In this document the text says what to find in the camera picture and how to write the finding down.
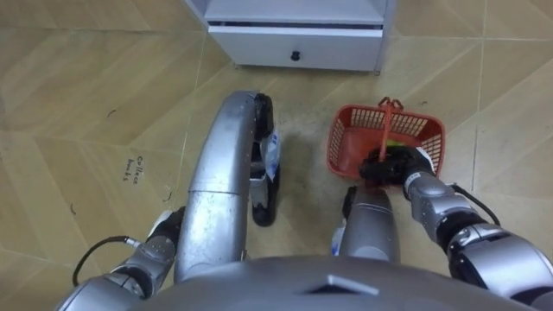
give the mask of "cabinet drawer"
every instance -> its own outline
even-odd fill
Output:
[[[210,26],[209,33],[239,65],[371,71],[382,30]]]

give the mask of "white cabinet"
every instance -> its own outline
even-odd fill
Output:
[[[238,65],[380,71],[395,0],[184,0]]]

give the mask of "red basket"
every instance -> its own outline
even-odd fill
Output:
[[[432,158],[437,174],[442,169],[445,130],[434,117],[403,112],[394,99],[384,98],[378,108],[361,105],[342,107],[336,117],[327,146],[327,164],[337,175],[359,178],[359,165],[370,151],[380,150],[384,160],[388,140],[423,147]]]

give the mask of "drawer handle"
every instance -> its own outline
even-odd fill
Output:
[[[293,61],[299,61],[300,60],[300,52],[294,51],[292,52],[292,56],[290,56],[290,59]]]

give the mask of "basket handle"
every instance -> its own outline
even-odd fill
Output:
[[[390,134],[391,130],[391,115],[394,111],[402,111],[404,109],[404,106],[397,99],[391,100],[389,97],[385,97],[380,101],[378,107],[385,110],[384,135],[382,137],[382,143],[380,144],[380,153],[378,154],[378,160],[382,162],[386,158],[388,134]]]

